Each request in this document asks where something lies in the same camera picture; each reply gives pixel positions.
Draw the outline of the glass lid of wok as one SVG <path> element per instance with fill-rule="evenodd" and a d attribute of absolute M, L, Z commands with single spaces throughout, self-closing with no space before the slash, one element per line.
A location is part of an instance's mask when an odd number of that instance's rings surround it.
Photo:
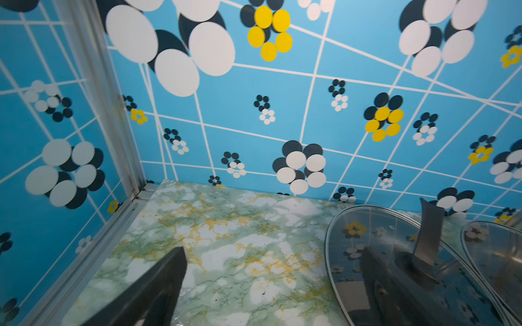
<path fill-rule="evenodd" d="M 511 316 L 521 322 L 521 231 L 472 221 L 461 231 L 466 257 Z"/>

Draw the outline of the glass lid of frying pan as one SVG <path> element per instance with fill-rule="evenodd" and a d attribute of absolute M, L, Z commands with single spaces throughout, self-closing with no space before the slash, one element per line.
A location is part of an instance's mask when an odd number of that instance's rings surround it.
<path fill-rule="evenodd" d="M 421 220 L 380 206 L 341 211 L 326 231 L 328 276 L 350 325 L 510 325 L 500 300 L 442 238 L 443 209 Z"/>

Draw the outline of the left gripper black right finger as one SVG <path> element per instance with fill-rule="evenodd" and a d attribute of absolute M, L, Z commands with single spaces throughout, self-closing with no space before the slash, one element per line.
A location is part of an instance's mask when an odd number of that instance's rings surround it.
<path fill-rule="evenodd" d="M 378 325 L 464 325 L 434 294 L 440 282 L 411 253 L 386 259 L 371 247 L 362 252 L 361 269 Z"/>

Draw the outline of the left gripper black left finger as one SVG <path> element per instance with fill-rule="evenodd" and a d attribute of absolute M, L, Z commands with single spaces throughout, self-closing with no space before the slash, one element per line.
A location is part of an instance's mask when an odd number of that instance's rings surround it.
<path fill-rule="evenodd" d="M 170 325 L 187 266 L 184 248 L 175 247 L 84 324 Z"/>

